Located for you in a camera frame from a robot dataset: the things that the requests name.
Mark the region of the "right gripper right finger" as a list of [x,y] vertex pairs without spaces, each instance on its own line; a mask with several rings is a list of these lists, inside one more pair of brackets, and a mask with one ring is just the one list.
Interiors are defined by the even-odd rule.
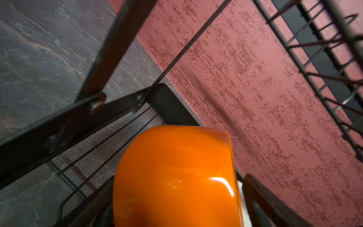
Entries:
[[253,175],[243,181],[243,195],[253,227],[311,227]]

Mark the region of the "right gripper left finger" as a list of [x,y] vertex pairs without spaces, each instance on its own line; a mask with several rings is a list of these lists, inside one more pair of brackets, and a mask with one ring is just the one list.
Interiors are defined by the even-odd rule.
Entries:
[[112,203],[114,178],[112,176],[108,179],[77,208],[54,224],[54,227],[89,227],[102,208]]

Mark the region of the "orange bowl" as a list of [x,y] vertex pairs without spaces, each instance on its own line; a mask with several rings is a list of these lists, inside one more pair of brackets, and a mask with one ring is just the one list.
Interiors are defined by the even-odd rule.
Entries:
[[241,227],[228,131],[163,125],[125,150],[113,185],[117,227]]

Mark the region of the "white bowl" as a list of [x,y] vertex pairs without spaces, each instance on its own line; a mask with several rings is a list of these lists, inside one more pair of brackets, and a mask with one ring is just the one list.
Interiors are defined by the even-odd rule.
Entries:
[[241,209],[242,209],[243,226],[244,227],[252,227],[252,223],[251,223],[251,220],[250,220],[250,216],[248,214],[248,210],[247,210],[247,207],[246,207],[245,198],[244,198],[244,195],[243,195],[242,186],[243,186],[243,183],[240,182],[240,181],[238,181],[238,189],[239,189],[240,198],[241,198]]

